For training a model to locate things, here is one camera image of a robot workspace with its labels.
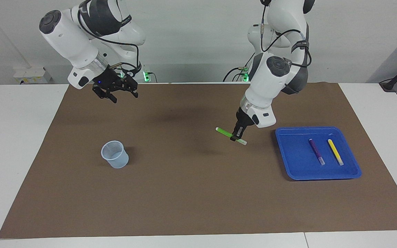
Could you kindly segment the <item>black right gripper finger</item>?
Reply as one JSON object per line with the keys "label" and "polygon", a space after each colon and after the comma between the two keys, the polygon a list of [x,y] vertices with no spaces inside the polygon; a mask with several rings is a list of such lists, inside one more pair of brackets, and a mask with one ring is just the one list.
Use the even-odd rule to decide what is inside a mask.
{"label": "black right gripper finger", "polygon": [[114,104],[117,103],[117,98],[110,91],[104,91],[101,88],[92,88],[92,90],[100,99],[109,99]]}
{"label": "black right gripper finger", "polygon": [[120,79],[120,89],[122,91],[130,92],[135,98],[138,98],[139,93],[137,92],[138,83],[130,75],[125,75]]}

